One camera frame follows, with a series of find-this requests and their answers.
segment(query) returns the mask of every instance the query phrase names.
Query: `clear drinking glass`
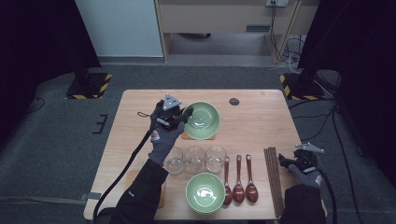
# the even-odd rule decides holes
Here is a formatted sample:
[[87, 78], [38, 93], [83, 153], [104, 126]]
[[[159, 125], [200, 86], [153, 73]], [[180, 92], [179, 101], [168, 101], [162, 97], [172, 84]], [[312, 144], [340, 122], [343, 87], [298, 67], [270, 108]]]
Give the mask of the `clear drinking glass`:
[[201, 147], [189, 147], [184, 151], [183, 160], [190, 173], [198, 174], [205, 165], [205, 151]]
[[206, 168], [211, 173], [218, 173], [224, 166], [227, 152], [223, 147], [212, 146], [206, 150]]
[[180, 174], [183, 171], [183, 151], [179, 147], [172, 147], [164, 163], [169, 174]]

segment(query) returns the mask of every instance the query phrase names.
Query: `person's arm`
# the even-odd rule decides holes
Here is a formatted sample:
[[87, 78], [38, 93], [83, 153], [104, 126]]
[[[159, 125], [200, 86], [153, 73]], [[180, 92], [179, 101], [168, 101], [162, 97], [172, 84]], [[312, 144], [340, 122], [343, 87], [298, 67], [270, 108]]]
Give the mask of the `person's arm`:
[[299, 185], [285, 190], [285, 210], [281, 224], [325, 224], [326, 216], [321, 203], [318, 171], [304, 175], [295, 165], [289, 169], [297, 177]]
[[158, 126], [151, 134], [152, 151], [132, 185], [124, 191], [115, 208], [105, 208], [98, 215], [98, 223], [150, 223], [158, 209], [162, 184], [168, 176], [163, 161], [178, 136], [184, 131], [180, 122], [174, 131]]

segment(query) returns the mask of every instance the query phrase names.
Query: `black curtain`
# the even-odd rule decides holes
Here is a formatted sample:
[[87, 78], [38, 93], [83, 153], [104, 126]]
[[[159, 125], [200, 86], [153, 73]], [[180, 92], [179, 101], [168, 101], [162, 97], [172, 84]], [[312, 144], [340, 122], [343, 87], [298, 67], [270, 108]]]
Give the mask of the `black curtain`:
[[363, 155], [396, 186], [395, 24], [393, 0], [321, 0], [299, 67], [340, 74], [340, 113]]
[[38, 84], [79, 66], [101, 65], [75, 1], [0, 0], [0, 144]]

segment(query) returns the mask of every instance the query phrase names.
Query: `black glove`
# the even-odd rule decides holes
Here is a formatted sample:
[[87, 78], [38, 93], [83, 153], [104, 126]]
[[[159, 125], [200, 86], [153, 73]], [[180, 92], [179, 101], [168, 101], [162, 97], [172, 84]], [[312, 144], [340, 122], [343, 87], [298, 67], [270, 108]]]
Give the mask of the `black glove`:
[[305, 184], [307, 186], [320, 189], [322, 176], [319, 171], [315, 170], [305, 175], [294, 164], [289, 165], [289, 170], [297, 177], [299, 184]]
[[158, 126], [151, 133], [150, 141], [153, 145], [153, 149], [148, 154], [148, 157], [152, 161], [163, 166], [163, 161], [171, 151], [172, 147], [175, 145], [178, 136], [183, 132], [184, 132], [183, 122], [180, 122], [177, 126], [177, 129], [171, 132], [166, 131], [162, 125]]

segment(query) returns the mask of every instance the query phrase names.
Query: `black tripod base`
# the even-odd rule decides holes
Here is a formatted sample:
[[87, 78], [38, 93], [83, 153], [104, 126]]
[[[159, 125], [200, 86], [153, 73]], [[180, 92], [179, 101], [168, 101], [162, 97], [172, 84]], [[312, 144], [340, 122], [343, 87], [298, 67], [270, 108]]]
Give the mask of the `black tripod base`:
[[90, 86], [81, 85], [75, 77], [66, 93], [67, 99], [94, 99], [101, 98], [105, 94], [111, 75], [107, 73], [90, 73], [92, 83]]
[[289, 100], [319, 100], [324, 98], [322, 88], [316, 83], [309, 85], [306, 91], [300, 92], [297, 85], [298, 78], [299, 74], [294, 73], [285, 73], [279, 77]]

